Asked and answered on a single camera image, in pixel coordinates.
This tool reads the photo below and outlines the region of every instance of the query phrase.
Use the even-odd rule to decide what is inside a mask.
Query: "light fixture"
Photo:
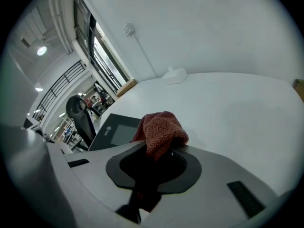
[[[38,56],[42,56],[47,51],[47,47],[40,47],[37,51]]]

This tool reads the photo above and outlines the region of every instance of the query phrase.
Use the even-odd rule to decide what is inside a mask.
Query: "white tabletop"
[[[280,195],[302,174],[304,104],[286,82],[236,73],[191,74],[181,84],[139,83],[102,115],[170,111],[188,145],[227,156]]]

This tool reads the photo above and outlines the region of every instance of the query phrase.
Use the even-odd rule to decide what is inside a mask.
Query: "towel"
[[[146,140],[146,156],[157,161],[171,146],[186,144],[189,137],[175,115],[165,111],[147,114],[141,119],[132,142],[138,140]]]

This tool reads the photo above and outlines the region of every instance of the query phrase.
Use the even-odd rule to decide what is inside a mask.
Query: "logo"
[[[107,131],[104,133],[104,136],[107,136],[108,132],[112,129],[112,127],[108,126],[106,127]]]

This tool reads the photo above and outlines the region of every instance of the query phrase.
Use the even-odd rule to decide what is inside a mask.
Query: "white wall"
[[[23,126],[37,95],[14,58],[3,50],[0,61],[0,124]]]
[[[303,41],[278,0],[84,0],[138,81],[188,73],[304,78]],[[126,37],[132,23],[136,37]]]

